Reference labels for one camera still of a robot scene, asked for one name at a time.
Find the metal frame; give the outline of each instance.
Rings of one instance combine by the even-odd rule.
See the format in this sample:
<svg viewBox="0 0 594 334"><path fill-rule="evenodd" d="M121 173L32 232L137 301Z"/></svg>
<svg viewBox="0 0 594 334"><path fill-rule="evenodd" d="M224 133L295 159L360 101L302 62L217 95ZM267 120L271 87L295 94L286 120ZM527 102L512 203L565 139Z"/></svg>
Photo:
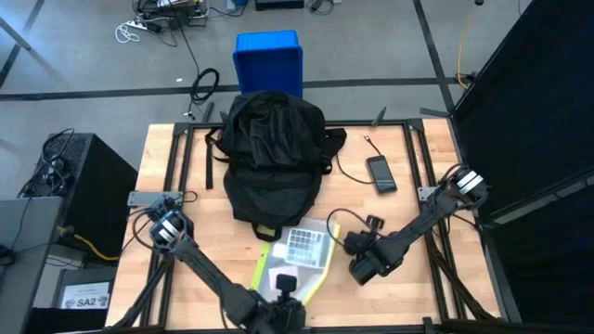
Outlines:
<svg viewBox="0 0 594 334"><path fill-rule="evenodd" d="M345 121L327 121L326 126L371 126L372 120L345 120ZM192 151L192 144L193 144L193 137L194 131L197 129L213 129L213 128L222 128L223 124L218 123L176 123L174 125L174 133L173 133L173 140L171 145L171 151L169 154L169 160L167 163L167 172L165 175L165 183L163 186L163 190L169 191L171 190L172 180L173 180L173 173L175 167L175 157L177 154L177 150L179 147L179 140L182 134L186 134L186 146L184 149L184 155L182 160L182 167L181 173L179 178L179 186L178 191L185 191L187 185L187 174L189 171L189 161L191 158L191 151ZM414 143L412 139L411 129L414 128L418 131L419 140L420 140L420 149L423 155L423 159L426 162L426 168L428 173L428 179L430 186L434 186L435 176L433 174L433 166L431 165L431 156L428 150L427 141L424 134L424 129L422 128L422 120L414 119L414 120L384 120L381 121L379 126L402 126L405 136L405 142L407 146L407 154L408 159L410 162L410 168L413 173L413 182L415 187L422 186L422 182L420 179L420 171L417 162L417 157L415 153ZM441 240L443 243L443 248L445 250L445 261L449 268L451 268L454 275L456 274L456 265L453 261L453 254L451 250L451 245L449 242L449 237L446 231L445 222L440 222L439 224L440 232L441 232ZM427 252L431 254L430 246L431 244L435 244L433 239L433 234L428 233L425 235L425 240L427 242ZM439 272L439 266L437 262L429 256L430 267L432 271L432 281L433 286L435 289L435 297L437 300L437 307L439 311L440 318L442 322L449 318L447 312L447 305L446 305L446 296L443 287L443 282L441 278L441 274ZM154 253L151 256L151 262L148 270L148 276L151 276L154 270L156 270L157 264L159 261L159 256L156 256ZM173 283L173 267L165 274L162 296L161 296L161 304L160 304L160 311L159 311L159 322L158 326L164 327L166 326L167 322L167 315L169 311L169 300L171 297L171 287ZM458 316L461 316L463 319L466 318L466 314L464 312L464 305L462 303L461 298L459 297L458 293L455 292L454 300L456 303L456 310ZM149 324L149 315L151 312L151 302L145 307L143 310L143 314L141 316L141 326L146 326ZM397 326L380 326L380 327L328 327L328 328L309 328L309 331L312 332L323 332L323 333L333 333L333 332L357 332L361 330L365 330L366 332L393 332L393 333L428 333L428 328L433 330L433 324L431 324L431 319L425 318L423 319L423 325L397 325ZM205 330L183 330L183 331L175 331L175 333L219 333L221 330L219 329L205 329Z"/></svg>

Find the phone screen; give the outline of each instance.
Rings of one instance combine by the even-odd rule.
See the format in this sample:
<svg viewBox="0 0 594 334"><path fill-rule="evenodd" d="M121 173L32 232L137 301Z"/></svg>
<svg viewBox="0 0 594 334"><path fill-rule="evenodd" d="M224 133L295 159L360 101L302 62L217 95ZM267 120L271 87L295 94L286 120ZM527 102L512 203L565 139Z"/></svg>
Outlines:
<svg viewBox="0 0 594 334"><path fill-rule="evenodd" d="M373 157L368 159L369 171L373 177L375 187L380 194L396 191L396 182L388 167L385 157Z"/></svg>

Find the table leg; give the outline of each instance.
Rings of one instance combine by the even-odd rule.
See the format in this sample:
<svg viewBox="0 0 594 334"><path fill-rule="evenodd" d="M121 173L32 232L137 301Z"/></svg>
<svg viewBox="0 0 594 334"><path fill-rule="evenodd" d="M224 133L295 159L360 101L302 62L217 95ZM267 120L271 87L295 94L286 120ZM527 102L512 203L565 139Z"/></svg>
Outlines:
<svg viewBox="0 0 594 334"><path fill-rule="evenodd" d="M14 29L2 18L0 18L0 27L7 32L10 37L12 37L22 48L25 50L31 50L31 46L24 38L22 38L18 32L15 32Z"/></svg>

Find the concrete floor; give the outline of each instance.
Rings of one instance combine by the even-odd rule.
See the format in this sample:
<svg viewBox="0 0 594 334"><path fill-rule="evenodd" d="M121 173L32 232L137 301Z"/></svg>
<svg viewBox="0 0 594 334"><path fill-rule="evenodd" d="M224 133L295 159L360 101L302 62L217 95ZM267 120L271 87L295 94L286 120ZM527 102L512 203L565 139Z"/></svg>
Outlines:
<svg viewBox="0 0 594 334"><path fill-rule="evenodd" d="M31 53L20 50L0 87L0 199L14 198L31 176L49 133L68 127L96 133L138 168L149 125L186 122L182 113L189 101L187 95L168 95L24 102L6 101L6 95L185 87L196 76L179 32L177 48L146 32L136 32L139 43L116 42L116 26L133 18L130 1L39 1L43 0L0 4L0 17L34 48ZM224 2L211 0L211 6L223 9ZM522 1L521 10L529 2ZM421 4L445 77L453 77L459 38L473 1ZM41 9L30 19L36 6ZM462 71L479 71L518 17L517 0L486 1L479 7ZM27 20L30 30L24 29ZM241 18L210 19L206 28L186 32L199 64L219 70L221 84L237 84L231 57L237 34L287 29L299 34L305 81L436 77L413 0L342 0L328 16L305 9L256 12L251 1ZM0 31L0 66L13 46ZM453 83L448 88L458 101L462 88ZM236 94L213 95L212 121L218 120L218 110L228 110ZM306 89L304 98L321 107L330 120L372 119L384 106L389 119L422 117L421 107L446 109L437 84L315 88ZM55 287L59 269L46 268L44 275L53 278L43 279L41 290Z"/></svg>

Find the black curtain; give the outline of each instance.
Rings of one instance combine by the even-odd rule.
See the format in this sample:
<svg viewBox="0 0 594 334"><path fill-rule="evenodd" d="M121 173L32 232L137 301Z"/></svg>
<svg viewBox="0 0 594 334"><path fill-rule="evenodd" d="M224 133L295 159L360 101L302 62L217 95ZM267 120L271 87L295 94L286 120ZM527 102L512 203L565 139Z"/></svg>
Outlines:
<svg viewBox="0 0 594 334"><path fill-rule="evenodd" d="M453 112L463 160L492 186L484 221L594 171L592 13L535 0Z"/></svg>
<svg viewBox="0 0 594 334"><path fill-rule="evenodd" d="M594 325L594 186L493 231L523 322Z"/></svg>

